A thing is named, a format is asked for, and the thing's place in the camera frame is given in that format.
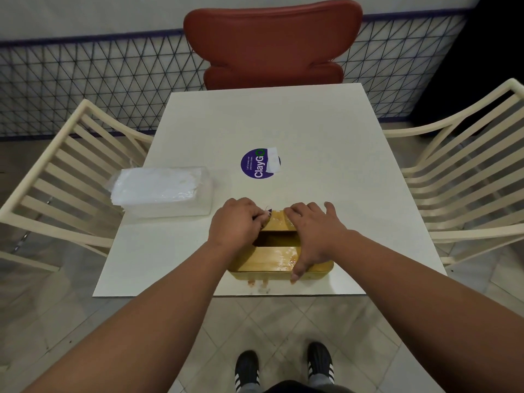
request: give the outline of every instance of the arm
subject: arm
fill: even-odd
[[[297,280],[333,259],[366,291],[428,373],[447,392],[515,392],[524,386],[524,318],[428,267],[350,231],[325,203],[285,212],[302,252]]]
[[[258,236],[268,214],[230,199],[209,239],[125,305],[26,389],[30,392],[166,392],[197,336],[227,266]]]

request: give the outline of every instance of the forearm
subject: forearm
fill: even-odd
[[[204,244],[80,342],[27,392],[166,392],[232,257],[232,251]]]
[[[333,259],[447,392],[524,386],[523,318],[356,232],[340,243]]]

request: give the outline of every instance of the white tape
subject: white tape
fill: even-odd
[[[267,149],[266,172],[273,174],[280,172],[280,159],[278,158],[277,148]]]

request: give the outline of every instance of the plastic wrapper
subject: plastic wrapper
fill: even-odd
[[[140,218],[207,215],[213,182],[205,167],[130,168],[120,172],[111,201]]]

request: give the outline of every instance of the wooden tissue box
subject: wooden tissue box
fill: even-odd
[[[284,211],[273,211],[258,238],[240,252],[228,271],[239,280],[289,280],[300,255],[300,239]],[[314,264],[302,279],[319,279],[333,269],[333,261]]]

